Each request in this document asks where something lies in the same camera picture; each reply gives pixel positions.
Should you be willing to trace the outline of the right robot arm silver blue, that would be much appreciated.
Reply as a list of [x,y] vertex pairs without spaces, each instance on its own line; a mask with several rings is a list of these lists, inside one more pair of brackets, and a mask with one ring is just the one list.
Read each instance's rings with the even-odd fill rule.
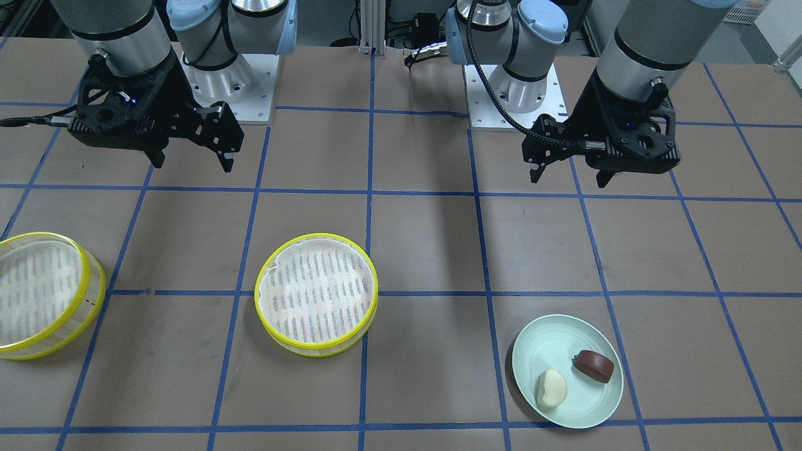
[[208,148],[225,172],[244,132],[232,103],[261,99],[249,55],[290,54],[295,1],[54,1],[88,69],[75,114],[55,125],[86,146],[135,150],[164,163],[171,139]]

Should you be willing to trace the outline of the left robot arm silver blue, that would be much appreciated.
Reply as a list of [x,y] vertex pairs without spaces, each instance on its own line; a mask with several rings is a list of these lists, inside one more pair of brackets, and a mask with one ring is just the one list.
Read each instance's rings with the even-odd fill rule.
[[547,97],[548,74],[569,33],[551,1],[457,1],[445,13],[454,64],[472,66],[502,118],[524,135],[522,156],[538,183],[573,156],[604,188],[619,172],[664,174],[681,160],[670,89],[716,31],[733,1],[630,1],[570,116],[513,117]]

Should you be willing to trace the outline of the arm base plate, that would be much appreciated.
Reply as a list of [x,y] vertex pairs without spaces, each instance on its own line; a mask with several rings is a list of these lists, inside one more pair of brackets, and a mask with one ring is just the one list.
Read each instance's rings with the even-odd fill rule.
[[[495,64],[483,64],[481,68],[498,101],[516,123],[531,128],[542,114],[550,115],[559,122],[569,117],[556,66],[550,66],[547,77],[535,82],[513,79]],[[463,69],[470,128],[473,131],[515,131],[493,105],[475,66],[465,65]]]
[[241,54],[227,68],[203,71],[182,64],[195,101],[228,103],[241,125],[269,125],[276,96],[280,55]]

